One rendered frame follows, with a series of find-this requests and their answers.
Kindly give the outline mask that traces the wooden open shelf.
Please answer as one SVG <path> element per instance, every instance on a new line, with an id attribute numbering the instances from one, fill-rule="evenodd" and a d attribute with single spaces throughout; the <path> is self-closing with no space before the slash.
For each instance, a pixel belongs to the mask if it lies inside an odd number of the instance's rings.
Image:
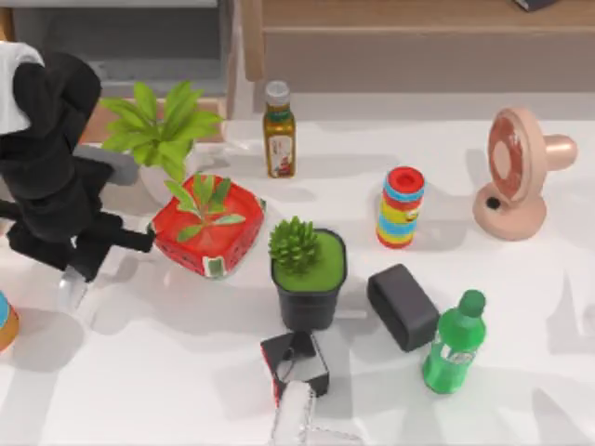
<path id="1" fill-rule="evenodd" d="M 298 92 L 595 91 L 595 0 L 238 0 L 250 81 Z"/>

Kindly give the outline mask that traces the black pot with green succulent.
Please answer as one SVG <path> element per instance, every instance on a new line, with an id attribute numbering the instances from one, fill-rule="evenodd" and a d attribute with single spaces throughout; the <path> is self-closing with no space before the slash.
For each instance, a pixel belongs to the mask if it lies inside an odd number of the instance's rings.
<path id="1" fill-rule="evenodd" d="M 274 227 L 268 247 L 284 325 L 292 331 L 328 329 L 348 276 L 342 237 L 293 216 Z"/>

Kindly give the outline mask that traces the stack of coloured rings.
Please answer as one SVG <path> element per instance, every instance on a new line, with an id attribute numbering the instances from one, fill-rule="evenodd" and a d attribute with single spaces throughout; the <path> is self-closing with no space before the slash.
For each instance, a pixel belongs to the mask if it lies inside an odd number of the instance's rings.
<path id="1" fill-rule="evenodd" d="M 400 249 L 413 241 L 424 188 L 425 178 L 410 166 L 395 167 L 385 176 L 376 226 L 383 245 Z"/>

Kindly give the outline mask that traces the leafy plant in white pot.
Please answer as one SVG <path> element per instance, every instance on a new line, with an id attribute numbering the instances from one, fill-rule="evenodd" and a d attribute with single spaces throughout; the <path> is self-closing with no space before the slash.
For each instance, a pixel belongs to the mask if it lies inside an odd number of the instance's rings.
<path id="1" fill-rule="evenodd" d="M 202 95 L 190 81 L 181 81 L 160 100 L 148 85 L 137 82 L 131 100 L 100 101 L 117 116 L 108 124 L 101 147 L 130 155 L 145 189 L 160 205 L 172 198 L 166 182 L 181 183 L 189 176 L 187 161 L 195 143 L 216 135 L 224 121 L 219 112 L 199 106 Z"/>

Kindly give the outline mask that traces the pink table fan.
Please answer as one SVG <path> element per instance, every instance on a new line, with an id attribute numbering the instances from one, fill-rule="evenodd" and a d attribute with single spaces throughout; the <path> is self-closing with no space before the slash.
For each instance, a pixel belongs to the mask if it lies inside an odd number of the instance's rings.
<path id="1" fill-rule="evenodd" d="M 547 216 L 542 189 L 548 173 L 568 168 L 577 154 L 572 138 L 544 134 L 531 111 L 499 111 L 487 144 L 491 181 L 478 190 L 472 206 L 476 223 L 504 241 L 536 235 Z"/>

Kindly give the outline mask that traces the dark book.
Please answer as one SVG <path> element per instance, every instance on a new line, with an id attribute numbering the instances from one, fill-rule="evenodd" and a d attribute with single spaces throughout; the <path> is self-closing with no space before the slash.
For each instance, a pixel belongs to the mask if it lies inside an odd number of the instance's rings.
<path id="1" fill-rule="evenodd" d="M 559 0 L 512 0 L 518 7 L 526 12 L 536 12 L 550 7 Z"/>

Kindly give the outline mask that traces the black rounded box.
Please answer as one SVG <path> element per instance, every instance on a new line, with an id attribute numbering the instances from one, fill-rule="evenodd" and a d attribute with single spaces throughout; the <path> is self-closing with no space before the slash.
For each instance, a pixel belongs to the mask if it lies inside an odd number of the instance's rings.
<path id="1" fill-rule="evenodd" d="M 433 339 L 440 312 L 405 265 L 372 275 L 366 294 L 402 351 L 411 352 Z"/>

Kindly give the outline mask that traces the yellow oil bottle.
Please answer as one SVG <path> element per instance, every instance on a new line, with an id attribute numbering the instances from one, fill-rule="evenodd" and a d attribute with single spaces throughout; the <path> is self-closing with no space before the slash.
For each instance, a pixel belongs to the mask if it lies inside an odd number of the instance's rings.
<path id="1" fill-rule="evenodd" d="M 272 80 L 265 86 L 263 133 L 268 176 L 292 177 L 296 172 L 296 121 L 285 81 Z"/>

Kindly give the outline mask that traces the red pot with green plant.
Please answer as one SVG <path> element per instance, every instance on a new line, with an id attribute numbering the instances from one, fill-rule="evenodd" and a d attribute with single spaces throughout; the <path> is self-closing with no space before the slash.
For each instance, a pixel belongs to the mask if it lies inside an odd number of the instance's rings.
<path id="1" fill-rule="evenodd" d="M 172 198 L 152 219 L 156 247 L 201 276 L 227 276 L 254 244 L 266 202 L 218 175 L 197 172 L 165 185 Z"/>

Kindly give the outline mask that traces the black and red box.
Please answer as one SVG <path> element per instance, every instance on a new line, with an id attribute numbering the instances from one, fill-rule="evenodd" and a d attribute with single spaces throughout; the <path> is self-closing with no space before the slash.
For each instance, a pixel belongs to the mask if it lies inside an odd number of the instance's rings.
<path id="1" fill-rule="evenodd" d="M 316 397 L 328 392 L 330 372 L 312 333 L 280 334 L 261 341 L 260 349 L 271 374 L 276 406 L 291 381 L 305 382 Z"/>

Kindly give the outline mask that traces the orange and blue cup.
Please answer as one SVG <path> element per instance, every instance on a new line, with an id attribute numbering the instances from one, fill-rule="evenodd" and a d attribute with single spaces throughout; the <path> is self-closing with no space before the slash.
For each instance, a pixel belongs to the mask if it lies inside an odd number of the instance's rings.
<path id="1" fill-rule="evenodd" d="M 0 352 L 6 350 L 15 340 L 20 328 L 19 316 L 0 291 Z"/>

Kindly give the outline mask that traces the grey cabinet with dark inside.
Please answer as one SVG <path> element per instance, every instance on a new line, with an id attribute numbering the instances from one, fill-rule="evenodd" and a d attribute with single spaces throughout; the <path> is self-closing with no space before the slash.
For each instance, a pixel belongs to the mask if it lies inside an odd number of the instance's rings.
<path id="1" fill-rule="evenodd" d="M 233 0 L 0 0 L 14 36 L 84 60 L 107 96 L 142 81 L 159 97 L 191 80 L 227 92 Z"/>

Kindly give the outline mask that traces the pale grey ridged object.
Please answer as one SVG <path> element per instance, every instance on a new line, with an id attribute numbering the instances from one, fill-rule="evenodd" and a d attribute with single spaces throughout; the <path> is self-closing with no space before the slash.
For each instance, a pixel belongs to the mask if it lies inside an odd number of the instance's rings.
<path id="1" fill-rule="evenodd" d="M 273 419 L 269 446 L 309 446 L 316 394 L 301 381 L 287 384 Z"/>

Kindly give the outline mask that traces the green bottle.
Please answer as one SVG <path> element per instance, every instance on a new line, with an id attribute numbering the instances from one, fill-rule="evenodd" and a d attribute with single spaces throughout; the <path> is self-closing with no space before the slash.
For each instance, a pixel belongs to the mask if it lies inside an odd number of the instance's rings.
<path id="1" fill-rule="evenodd" d="M 467 290 L 457 306 L 440 317 L 422 367 L 424 383 L 435 393 L 452 394 L 463 385 L 486 336 L 485 305 L 482 292 Z"/>

